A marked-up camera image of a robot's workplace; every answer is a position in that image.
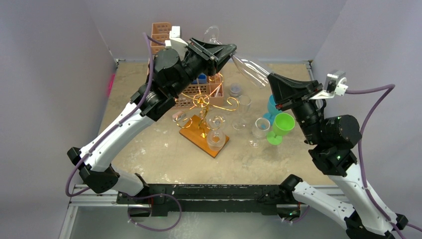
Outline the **clear wine glass hanging front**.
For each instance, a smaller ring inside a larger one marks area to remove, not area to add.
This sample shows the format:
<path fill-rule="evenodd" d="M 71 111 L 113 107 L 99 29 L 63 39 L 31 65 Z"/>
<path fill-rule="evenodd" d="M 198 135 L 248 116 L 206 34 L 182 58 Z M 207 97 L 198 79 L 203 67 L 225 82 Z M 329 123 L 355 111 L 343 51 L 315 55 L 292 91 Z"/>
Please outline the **clear wine glass hanging front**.
<path fill-rule="evenodd" d="M 208 147 L 211 151 L 220 151 L 226 143 L 224 132 L 227 126 L 227 117 L 222 113 L 212 113 L 207 116 L 209 132 L 206 136 Z"/>

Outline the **pink white eraser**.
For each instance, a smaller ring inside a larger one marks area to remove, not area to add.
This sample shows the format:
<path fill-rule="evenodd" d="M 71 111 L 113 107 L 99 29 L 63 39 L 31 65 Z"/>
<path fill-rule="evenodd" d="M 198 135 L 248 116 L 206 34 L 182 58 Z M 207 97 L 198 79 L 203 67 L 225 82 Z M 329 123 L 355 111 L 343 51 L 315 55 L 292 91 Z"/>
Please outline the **pink white eraser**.
<path fill-rule="evenodd" d="M 186 114 L 184 112 L 178 111 L 178 112 L 176 112 L 172 115 L 172 120 L 173 120 L 173 122 L 177 122 L 179 120 L 184 119 L 185 116 L 186 116 Z"/>

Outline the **pink plastic file organizer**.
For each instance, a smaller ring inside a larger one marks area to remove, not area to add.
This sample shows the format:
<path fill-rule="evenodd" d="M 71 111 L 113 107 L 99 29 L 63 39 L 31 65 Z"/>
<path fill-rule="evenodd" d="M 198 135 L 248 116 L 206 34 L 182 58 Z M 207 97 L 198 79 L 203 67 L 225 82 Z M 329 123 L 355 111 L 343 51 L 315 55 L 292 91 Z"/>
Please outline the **pink plastic file organizer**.
<path fill-rule="evenodd" d="M 155 42 L 150 41 L 150 47 L 153 56 L 160 50 L 169 48 L 172 43 L 179 46 L 182 40 L 182 32 L 180 26 L 173 26 L 169 22 L 154 22 L 151 27 L 151 38 Z M 176 99 L 177 109 L 190 109 L 199 106 L 200 94 L 206 95 L 206 102 L 214 106 L 222 107 L 224 105 L 223 92 L 223 75 L 218 73 L 213 76 L 205 74 L 199 75 Z"/>

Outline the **green plastic goblet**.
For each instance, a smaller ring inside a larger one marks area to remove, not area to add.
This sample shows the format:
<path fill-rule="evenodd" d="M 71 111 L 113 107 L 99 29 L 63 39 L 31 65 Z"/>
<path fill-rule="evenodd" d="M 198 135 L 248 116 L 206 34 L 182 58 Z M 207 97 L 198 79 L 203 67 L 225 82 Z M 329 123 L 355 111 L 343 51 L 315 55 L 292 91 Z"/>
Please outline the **green plastic goblet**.
<path fill-rule="evenodd" d="M 288 113 L 280 113 L 275 116 L 272 130 L 267 134 L 267 141 L 271 145 L 279 145 L 283 137 L 289 134 L 295 127 L 295 119 Z"/>

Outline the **small grey bottle cap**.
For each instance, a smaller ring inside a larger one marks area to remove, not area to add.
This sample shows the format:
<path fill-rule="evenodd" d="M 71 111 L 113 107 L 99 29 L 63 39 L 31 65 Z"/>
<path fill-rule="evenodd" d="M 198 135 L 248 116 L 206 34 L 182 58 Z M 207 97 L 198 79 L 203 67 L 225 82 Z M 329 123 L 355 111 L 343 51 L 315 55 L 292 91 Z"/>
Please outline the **small grey bottle cap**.
<path fill-rule="evenodd" d="M 237 98 L 242 93 L 242 87 L 239 83 L 232 83 L 229 87 L 229 94 L 231 97 Z"/>

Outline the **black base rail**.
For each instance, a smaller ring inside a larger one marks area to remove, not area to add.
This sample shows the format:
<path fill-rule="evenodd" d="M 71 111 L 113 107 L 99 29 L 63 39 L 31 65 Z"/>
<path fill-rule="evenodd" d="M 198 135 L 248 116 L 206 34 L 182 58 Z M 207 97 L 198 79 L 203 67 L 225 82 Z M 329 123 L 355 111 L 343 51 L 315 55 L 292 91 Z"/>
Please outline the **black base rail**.
<path fill-rule="evenodd" d="M 136 196 L 119 192 L 116 202 L 150 206 L 153 217 L 169 212 L 260 213 L 281 215 L 279 205 L 294 205 L 294 187 L 302 178 L 289 175 L 279 185 L 233 184 L 150 184 Z"/>

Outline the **tall clear flute glass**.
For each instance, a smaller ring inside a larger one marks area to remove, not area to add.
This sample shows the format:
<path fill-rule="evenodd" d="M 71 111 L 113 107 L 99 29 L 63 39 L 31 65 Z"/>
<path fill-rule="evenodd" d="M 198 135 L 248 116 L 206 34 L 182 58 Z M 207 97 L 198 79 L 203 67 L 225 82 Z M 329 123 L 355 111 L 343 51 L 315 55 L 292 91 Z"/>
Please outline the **tall clear flute glass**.
<path fill-rule="evenodd" d="M 235 118 L 232 121 L 232 127 L 235 130 L 242 130 L 246 127 L 245 116 L 250 109 L 251 98 L 247 95 L 241 95 L 238 98 L 239 106 Z"/>

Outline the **wooden rack base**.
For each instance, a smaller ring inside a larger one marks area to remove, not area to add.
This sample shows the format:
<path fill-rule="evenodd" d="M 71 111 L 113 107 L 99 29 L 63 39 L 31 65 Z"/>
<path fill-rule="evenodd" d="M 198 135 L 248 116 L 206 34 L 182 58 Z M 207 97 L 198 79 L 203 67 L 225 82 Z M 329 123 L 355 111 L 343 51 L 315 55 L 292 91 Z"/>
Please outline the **wooden rack base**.
<path fill-rule="evenodd" d="M 211 151 L 207 144 L 206 136 L 209 132 L 207 125 L 203 122 L 200 123 L 201 118 L 198 115 L 193 115 L 190 119 L 189 123 L 186 123 L 179 130 L 179 134 L 182 135 L 184 138 L 189 140 L 195 146 L 200 148 L 202 151 L 207 153 L 212 158 L 216 158 L 216 156 L 221 152 L 221 150 L 226 146 L 229 141 L 229 137 L 226 136 L 226 143 L 220 151 Z"/>

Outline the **small clear goblet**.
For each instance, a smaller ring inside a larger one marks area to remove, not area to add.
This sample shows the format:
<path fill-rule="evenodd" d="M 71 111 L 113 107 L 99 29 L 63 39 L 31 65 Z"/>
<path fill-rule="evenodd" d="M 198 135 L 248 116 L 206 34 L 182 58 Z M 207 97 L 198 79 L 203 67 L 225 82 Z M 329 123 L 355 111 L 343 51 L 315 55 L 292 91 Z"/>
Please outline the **small clear goblet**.
<path fill-rule="evenodd" d="M 270 122 L 266 118 L 258 118 L 252 127 L 252 137 L 248 143 L 253 148 L 259 148 L 270 130 Z"/>

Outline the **blue plastic goblet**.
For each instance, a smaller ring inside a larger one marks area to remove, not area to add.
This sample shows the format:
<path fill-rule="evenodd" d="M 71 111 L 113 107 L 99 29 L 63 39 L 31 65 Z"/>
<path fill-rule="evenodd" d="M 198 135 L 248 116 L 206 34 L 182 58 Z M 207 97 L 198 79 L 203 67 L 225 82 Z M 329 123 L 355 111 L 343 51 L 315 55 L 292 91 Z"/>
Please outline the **blue plastic goblet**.
<path fill-rule="evenodd" d="M 269 100 L 267 102 L 267 112 L 262 117 L 267 119 L 270 125 L 273 125 L 275 117 L 282 112 L 283 112 L 282 110 L 279 110 L 276 108 L 274 96 L 270 95 Z"/>

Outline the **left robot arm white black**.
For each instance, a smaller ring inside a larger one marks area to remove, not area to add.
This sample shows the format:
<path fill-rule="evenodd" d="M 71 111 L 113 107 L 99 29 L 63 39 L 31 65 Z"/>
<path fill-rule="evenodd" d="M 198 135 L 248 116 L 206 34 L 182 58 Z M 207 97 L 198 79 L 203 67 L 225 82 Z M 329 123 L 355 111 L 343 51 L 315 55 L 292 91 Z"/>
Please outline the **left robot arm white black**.
<path fill-rule="evenodd" d="M 180 54 L 165 48 L 150 54 L 147 81 L 130 98 L 120 115 L 92 142 L 72 147 L 68 157 L 87 187 L 100 194 L 113 189 L 135 203 L 148 199 L 141 176 L 113 168 L 118 153 L 141 131 L 157 122 L 200 74 L 218 73 L 237 49 L 235 44 L 212 44 L 190 39 Z"/>

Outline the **clear wine glass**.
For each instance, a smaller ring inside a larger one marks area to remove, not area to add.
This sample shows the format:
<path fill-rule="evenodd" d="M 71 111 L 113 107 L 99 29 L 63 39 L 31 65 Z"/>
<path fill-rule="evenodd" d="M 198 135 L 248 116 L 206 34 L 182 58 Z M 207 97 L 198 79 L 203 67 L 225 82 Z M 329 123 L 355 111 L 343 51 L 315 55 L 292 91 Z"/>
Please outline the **clear wine glass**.
<path fill-rule="evenodd" d="M 212 113 L 207 116 L 209 132 L 206 136 L 208 147 L 211 151 L 220 151 L 226 143 L 224 132 L 227 126 L 227 117 L 222 113 Z"/>
<path fill-rule="evenodd" d="M 203 40 L 207 43 L 222 45 L 218 37 L 219 27 L 213 25 L 205 31 Z M 250 80 L 251 83 L 260 89 L 266 88 L 269 85 L 269 80 L 267 77 L 270 75 L 272 70 L 268 66 L 257 59 L 254 59 L 250 56 L 243 56 L 236 51 L 231 54 L 231 59 L 233 60 L 239 72 L 248 80 Z"/>

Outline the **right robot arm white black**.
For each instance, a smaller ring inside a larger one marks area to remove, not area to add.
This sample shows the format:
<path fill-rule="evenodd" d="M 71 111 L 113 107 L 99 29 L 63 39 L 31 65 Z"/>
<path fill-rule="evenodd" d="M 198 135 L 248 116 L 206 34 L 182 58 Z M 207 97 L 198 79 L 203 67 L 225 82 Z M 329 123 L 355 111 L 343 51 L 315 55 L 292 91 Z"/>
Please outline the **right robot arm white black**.
<path fill-rule="evenodd" d="M 280 185 L 280 198 L 298 201 L 318 210 L 339 224 L 351 239 L 391 239 L 408 225 L 406 216 L 393 212 L 369 184 L 361 156 L 353 154 L 361 146 L 364 126 L 351 115 L 326 118 L 317 101 L 349 93 L 342 71 L 327 75 L 325 85 L 316 80 L 297 81 L 276 73 L 267 77 L 276 108 L 291 110 L 316 168 L 344 193 L 342 202 L 310 186 L 302 178 L 289 175 Z"/>

